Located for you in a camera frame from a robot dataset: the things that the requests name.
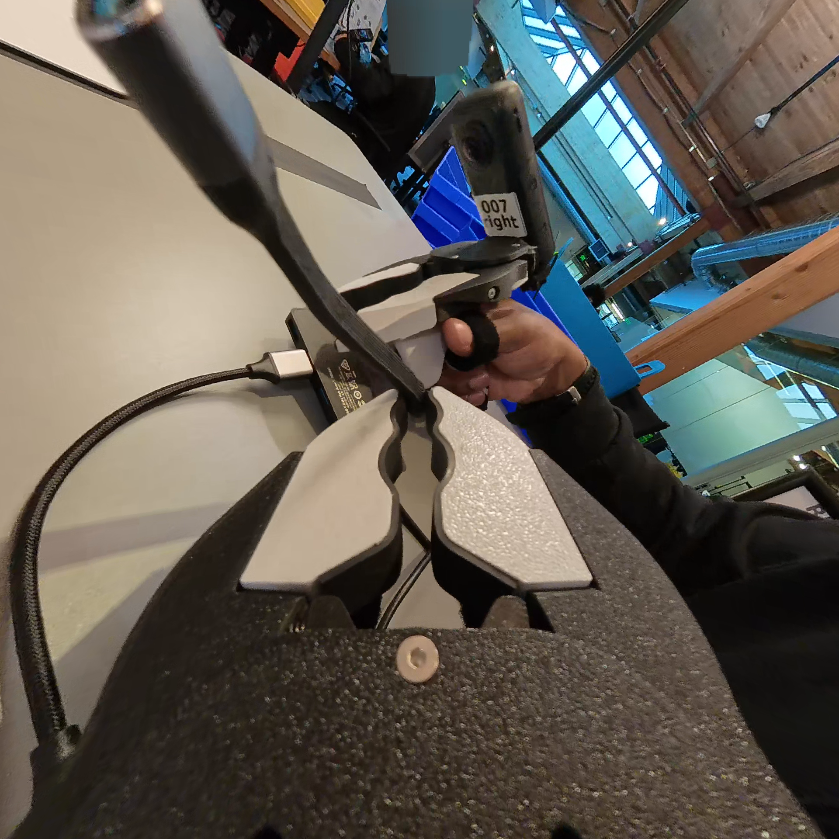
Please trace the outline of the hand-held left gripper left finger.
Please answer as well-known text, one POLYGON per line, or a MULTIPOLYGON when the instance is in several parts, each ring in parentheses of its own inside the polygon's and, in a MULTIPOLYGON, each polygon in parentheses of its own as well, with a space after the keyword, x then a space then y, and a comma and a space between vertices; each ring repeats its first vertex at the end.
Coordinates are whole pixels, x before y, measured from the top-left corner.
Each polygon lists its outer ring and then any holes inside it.
POLYGON ((401 568, 404 400, 389 390, 302 453, 240 576, 241 588, 379 595, 401 568))

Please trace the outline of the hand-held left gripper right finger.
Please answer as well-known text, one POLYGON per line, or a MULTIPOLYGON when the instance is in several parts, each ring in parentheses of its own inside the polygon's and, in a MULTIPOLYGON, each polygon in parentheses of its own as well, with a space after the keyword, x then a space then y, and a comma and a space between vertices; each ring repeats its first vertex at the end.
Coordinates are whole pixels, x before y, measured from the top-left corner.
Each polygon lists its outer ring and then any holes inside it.
POLYGON ((427 395, 442 545, 516 593, 588 588, 593 575, 530 447, 448 390, 427 395))

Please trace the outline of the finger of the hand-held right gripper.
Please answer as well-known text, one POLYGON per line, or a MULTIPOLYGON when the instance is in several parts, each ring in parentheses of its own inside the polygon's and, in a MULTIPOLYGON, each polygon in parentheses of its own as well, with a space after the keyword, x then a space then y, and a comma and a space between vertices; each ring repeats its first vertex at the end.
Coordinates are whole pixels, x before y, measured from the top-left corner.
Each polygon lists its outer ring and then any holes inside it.
POLYGON ((357 315, 392 347, 426 388, 435 385, 446 347, 440 331, 443 314, 434 303, 378 303, 357 315))
POLYGON ((456 299, 457 288, 464 286, 467 281, 450 280, 446 288, 434 292, 430 286, 432 279, 453 274, 479 274, 489 267, 490 265, 484 260, 474 261, 461 257, 414 257, 364 275, 345 285, 338 292, 352 309, 361 311, 420 288, 424 297, 435 302, 437 312, 461 313, 477 310, 481 302, 480 299, 466 302, 456 299))

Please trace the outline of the slim grey USB hub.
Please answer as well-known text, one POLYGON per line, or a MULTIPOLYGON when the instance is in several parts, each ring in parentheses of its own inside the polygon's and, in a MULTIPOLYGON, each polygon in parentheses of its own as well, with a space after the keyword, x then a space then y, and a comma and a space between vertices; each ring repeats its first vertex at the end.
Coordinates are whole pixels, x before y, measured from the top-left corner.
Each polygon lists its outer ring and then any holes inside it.
POLYGON ((309 309, 291 309, 285 323, 295 349, 309 358, 309 381, 330 423, 392 388, 357 352, 344 349, 309 309))

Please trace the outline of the blue storage bin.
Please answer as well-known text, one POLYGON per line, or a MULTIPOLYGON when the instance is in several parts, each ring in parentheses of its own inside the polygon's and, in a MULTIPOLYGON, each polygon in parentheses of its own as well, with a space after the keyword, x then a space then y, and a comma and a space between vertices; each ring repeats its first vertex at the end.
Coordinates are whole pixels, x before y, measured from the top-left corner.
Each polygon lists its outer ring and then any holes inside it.
POLYGON ((669 427, 641 395, 641 377, 561 260, 538 291, 518 288, 512 298, 551 320, 581 348, 609 400, 630 418, 637 438, 669 427))

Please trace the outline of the grey desk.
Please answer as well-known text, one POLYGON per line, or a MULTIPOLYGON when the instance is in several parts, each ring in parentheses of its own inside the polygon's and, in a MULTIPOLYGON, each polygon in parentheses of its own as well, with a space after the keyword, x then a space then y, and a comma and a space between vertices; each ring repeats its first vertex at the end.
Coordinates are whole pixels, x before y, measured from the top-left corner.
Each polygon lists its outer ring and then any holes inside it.
MULTIPOLYGON (((35 735, 7 539, 80 434, 163 385, 291 347, 299 299, 134 106, 2 55, 2 818, 28 808, 35 735)), ((308 381, 203 388, 118 430, 54 501, 41 602, 68 719, 89 719, 173 562, 326 426, 308 381)))

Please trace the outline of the person's right hand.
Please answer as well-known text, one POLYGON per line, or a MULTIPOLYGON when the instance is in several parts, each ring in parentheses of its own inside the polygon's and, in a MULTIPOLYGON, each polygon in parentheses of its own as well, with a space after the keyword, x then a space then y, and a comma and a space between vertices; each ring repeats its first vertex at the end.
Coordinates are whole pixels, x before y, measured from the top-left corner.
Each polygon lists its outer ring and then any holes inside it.
POLYGON ((564 393, 587 370, 581 349, 555 323, 507 299, 482 307, 498 333, 497 356, 471 371, 444 366, 437 384, 470 404, 529 404, 564 393))

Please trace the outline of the grey monitor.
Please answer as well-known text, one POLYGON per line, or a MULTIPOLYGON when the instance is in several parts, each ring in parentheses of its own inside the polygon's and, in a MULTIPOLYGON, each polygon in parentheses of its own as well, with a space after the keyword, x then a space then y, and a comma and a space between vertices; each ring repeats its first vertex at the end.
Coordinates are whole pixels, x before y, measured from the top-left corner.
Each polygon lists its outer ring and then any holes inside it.
POLYGON ((451 145, 451 131, 456 107, 466 98, 463 90, 457 90, 452 99, 422 132, 408 152, 412 168, 431 176, 451 145))

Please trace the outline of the black stand pole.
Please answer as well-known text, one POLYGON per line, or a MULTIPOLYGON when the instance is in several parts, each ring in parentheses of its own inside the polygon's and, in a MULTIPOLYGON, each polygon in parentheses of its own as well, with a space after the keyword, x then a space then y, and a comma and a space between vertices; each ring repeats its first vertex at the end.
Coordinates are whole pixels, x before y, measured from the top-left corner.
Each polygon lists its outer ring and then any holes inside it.
POLYGON ((320 17, 309 34, 305 45, 296 60, 294 66, 288 73, 286 85, 293 96, 297 96, 309 77, 309 73, 315 62, 320 58, 326 42, 334 27, 338 24, 341 15, 348 8, 349 1, 328 1, 326 2, 320 17))
POLYGON ((594 75, 535 133, 534 149, 539 151, 543 148, 686 5, 687 1, 665 1, 645 22, 636 27, 624 44, 609 56, 594 75))

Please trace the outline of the hanging ceiling lamp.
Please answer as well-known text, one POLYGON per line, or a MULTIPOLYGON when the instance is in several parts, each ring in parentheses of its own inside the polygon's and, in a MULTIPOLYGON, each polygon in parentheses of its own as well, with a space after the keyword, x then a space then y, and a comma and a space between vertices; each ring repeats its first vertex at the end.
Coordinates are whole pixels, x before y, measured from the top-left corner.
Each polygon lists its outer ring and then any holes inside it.
POLYGON ((807 88, 812 87, 815 82, 823 78, 823 76, 830 70, 836 68, 838 65, 838 61, 839 58, 838 55, 836 55, 831 61, 825 64, 823 68, 820 68, 803 84, 801 84, 794 91, 792 91, 789 96, 787 96, 781 102, 773 106, 771 110, 758 115, 753 121, 754 128, 758 131, 763 131, 769 125, 771 120, 778 116, 782 112, 782 110, 784 110, 788 105, 791 104, 791 102, 794 99, 796 99, 800 94, 802 94, 807 88))

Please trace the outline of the framed black sign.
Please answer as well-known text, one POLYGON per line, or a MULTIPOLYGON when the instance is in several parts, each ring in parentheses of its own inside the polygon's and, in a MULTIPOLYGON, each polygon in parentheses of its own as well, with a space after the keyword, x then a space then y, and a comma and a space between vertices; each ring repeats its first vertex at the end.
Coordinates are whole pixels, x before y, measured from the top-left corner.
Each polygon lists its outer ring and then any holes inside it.
POLYGON ((797 509, 820 519, 838 519, 836 491, 811 467, 804 466, 757 488, 733 496, 740 502, 766 502, 797 509))

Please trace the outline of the wooden beam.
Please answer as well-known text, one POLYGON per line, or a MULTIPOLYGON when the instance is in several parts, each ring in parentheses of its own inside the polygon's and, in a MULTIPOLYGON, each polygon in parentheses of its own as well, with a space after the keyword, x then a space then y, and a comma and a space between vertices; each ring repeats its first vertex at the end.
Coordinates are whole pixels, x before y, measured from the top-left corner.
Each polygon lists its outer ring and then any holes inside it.
POLYGON ((677 320, 628 353, 634 366, 661 362, 642 378, 641 394, 666 385, 838 291, 836 227, 677 320))

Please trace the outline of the silver air duct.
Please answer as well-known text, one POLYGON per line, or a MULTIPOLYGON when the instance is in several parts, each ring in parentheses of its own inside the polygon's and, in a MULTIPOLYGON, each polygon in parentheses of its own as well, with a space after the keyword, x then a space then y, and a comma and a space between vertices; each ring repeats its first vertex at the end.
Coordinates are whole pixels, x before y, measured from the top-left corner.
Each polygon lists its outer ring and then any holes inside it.
POLYGON ((708 284, 714 266, 739 263, 756 257, 787 255, 837 227, 838 216, 834 215, 815 222, 774 228, 731 243, 704 246, 693 253, 691 270, 695 279, 708 284))

